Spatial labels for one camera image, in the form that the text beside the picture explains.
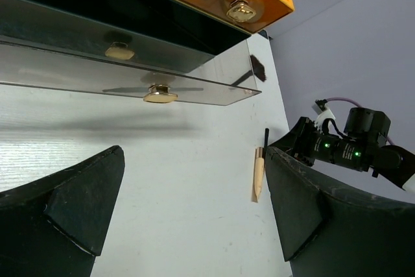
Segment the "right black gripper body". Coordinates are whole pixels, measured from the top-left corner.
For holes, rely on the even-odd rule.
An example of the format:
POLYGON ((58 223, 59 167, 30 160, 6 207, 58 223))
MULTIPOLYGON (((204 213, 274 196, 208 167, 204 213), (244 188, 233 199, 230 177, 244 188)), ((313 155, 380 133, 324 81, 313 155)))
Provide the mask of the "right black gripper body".
POLYGON ((315 160, 354 171, 397 169, 402 164, 402 155, 387 147, 385 137, 380 134, 353 139, 320 133, 311 147, 315 160))

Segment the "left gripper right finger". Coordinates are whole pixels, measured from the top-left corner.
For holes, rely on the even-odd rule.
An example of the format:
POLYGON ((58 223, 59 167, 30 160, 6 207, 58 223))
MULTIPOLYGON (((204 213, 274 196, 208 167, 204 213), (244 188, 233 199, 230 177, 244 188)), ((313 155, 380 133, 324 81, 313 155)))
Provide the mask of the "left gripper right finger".
POLYGON ((284 260, 294 276, 413 276, 414 205, 335 180, 269 147, 284 260))

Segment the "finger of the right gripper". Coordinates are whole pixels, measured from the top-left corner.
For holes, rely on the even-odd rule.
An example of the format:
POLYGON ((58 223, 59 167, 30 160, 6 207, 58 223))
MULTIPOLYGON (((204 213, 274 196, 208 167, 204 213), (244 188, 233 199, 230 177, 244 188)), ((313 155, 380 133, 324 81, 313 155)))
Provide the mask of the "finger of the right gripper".
POLYGON ((282 138, 270 144, 305 165, 314 165, 311 145, 316 142, 319 131, 308 117, 300 117, 293 128, 282 138))

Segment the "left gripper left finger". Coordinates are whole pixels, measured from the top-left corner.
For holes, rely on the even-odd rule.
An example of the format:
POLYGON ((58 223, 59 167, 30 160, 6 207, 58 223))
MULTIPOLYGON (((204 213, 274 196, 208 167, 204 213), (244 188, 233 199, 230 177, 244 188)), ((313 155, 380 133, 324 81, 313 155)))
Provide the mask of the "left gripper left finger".
POLYGON ((1 192, 2 276, 90 276, 125 169, 120 146, 1 192))

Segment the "thin black brush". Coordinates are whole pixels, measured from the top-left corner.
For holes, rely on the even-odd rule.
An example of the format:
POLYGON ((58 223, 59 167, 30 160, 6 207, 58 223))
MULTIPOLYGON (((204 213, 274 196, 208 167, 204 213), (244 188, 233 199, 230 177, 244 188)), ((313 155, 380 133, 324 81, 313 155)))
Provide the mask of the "thin black brush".
POLYGON ((269 128, 265 128, 264 142, 263 142, 263 148, 264 148, 264 150, 268 147, 269 132, 270 132, 270 129, 269 128))

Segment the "beige concealer tube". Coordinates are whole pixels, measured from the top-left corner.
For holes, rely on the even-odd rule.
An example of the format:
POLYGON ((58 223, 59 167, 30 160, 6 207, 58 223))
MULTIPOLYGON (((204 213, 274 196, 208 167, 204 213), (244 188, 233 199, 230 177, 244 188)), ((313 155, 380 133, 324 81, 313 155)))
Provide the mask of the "beige concealer tube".
POLYGON ((258 147, 255 150, 254 170, 252 183, 252 201, 258 202, 263 188, 263 180, 265 175, 265 158, 264 148, 258 147))

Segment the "black fan brush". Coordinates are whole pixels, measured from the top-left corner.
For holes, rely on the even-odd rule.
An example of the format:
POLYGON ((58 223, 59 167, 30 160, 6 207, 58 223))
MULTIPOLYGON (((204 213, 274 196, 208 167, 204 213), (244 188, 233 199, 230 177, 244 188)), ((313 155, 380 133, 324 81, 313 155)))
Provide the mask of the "black fan brush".
POLYGON ((250 55, 250 63, 252 65, 252 69, 248 70, 245 74, 243 74, 235 82, 233 82, 231 84, 232 86, 239 86, 240 84, 242 84, 244 81, 246 81, 248 78, 252 76, 255 76, 261 82, 265 82, 267 80, 264 65, 253 54, 250 55))

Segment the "clear cabinet drawer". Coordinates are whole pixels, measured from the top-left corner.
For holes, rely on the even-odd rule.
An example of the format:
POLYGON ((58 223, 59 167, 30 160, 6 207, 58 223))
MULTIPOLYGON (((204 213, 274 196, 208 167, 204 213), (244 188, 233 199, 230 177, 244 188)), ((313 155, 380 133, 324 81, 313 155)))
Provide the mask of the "clear cabinet drawer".
POLYGON ((28 0, 1 0, 1 83, 220 106, 259 93, 247 41, 213 56, 28 0))

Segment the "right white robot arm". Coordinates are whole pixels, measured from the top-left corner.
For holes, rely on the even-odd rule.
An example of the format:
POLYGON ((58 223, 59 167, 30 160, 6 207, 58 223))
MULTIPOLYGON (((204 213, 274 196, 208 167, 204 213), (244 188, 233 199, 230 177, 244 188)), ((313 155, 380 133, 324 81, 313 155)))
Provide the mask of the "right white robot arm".
POLYGON ((329 110, 316 121, 299 118, 295 126, 270 146, 308 167, 316 160, 354 171, 373 171, 400 189, 414 192, 414 154, 387 143, 391 121, 384 112, 355 107, 341 132, 329 110))

